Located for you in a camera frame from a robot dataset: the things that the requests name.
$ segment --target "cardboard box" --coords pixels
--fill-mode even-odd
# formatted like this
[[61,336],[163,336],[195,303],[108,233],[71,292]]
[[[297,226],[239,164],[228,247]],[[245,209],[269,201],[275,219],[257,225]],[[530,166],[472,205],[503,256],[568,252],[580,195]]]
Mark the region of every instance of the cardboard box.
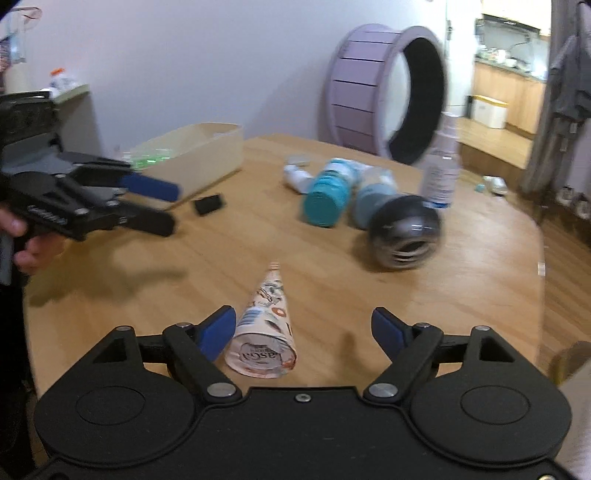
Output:
[[[179,128],[144,142],[131,150],[133,156],[170,149],[172,157],[141,170],[141,174],[176,183],[181,190],[179,201],[240,169],[243,162],[242,127],[234,124],[194,124]],[[132,201],[165,209],[172,203],[127,194]]]

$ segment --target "exercise wheel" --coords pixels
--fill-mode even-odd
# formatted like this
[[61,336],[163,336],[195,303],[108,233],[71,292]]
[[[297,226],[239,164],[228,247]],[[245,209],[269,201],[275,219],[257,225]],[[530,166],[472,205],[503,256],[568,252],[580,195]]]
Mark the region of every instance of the exercise wheel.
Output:
[[[392,102],[388,83],[398,55],[404,55],[410,98],[396,131],[385,132]],[[363,25],[341,45],[327,86],[329,126],[334,140],[412,165],[433,138],[444,108],[446,77],[439,41],[429,29],[396,32],[385,25]]]

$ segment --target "kitchen cabinet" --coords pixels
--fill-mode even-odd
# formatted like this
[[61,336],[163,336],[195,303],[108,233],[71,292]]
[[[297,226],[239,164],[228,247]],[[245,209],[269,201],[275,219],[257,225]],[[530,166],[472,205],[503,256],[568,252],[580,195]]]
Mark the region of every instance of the kitchen cabinet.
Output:
[[484,95],[507,106],[507,123],[535,134],[544,100],[545,84],[518,73],[476,62],[472,93]]
[[538,129],[538,121],[544,104],[545,83],[531,79],[523,79],[523,96],[521,97],[518,123],[512,124],[531,134]]
[[483,0],[482,13],[507,18],[550,35],[552,0]]

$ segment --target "human hand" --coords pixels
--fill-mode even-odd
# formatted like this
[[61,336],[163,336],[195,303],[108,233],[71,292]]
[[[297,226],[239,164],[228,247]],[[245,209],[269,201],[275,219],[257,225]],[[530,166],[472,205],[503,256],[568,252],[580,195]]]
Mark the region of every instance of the human hand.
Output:
[[[0,206],[0,231],[2,230],[16,238],[27,232],[27,224],[5,206]],[[24,250],[14,255],[14,263],[21,272],[34,275],[64,251],[64,240],[57,233],[35,236],[27,242]]]

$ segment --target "black ball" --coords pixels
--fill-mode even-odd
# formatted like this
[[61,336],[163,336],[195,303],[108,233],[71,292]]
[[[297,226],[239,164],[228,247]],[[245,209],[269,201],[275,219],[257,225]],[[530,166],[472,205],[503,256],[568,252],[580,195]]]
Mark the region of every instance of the black ball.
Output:
[[369,245],[376,260],[392,270],[427,261],[441,241],[441,219],[418,195],[387,201],[369,221]]

